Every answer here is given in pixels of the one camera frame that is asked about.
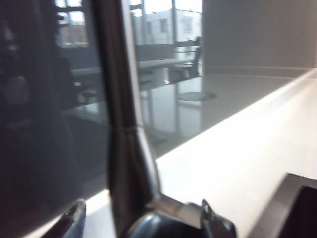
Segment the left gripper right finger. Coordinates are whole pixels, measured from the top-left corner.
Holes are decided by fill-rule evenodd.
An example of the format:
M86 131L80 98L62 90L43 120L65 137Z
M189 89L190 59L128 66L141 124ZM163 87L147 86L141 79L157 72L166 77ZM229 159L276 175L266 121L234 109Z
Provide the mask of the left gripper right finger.
M236 228L229 219L217 214L203 199L201 204L202 238L235 238Z

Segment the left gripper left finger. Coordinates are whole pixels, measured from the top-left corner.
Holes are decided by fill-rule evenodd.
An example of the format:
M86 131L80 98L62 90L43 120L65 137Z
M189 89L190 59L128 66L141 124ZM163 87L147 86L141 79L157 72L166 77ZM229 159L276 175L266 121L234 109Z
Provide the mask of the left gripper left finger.
M78 199L60 219L60 238L82 238L86 219L86 203Z

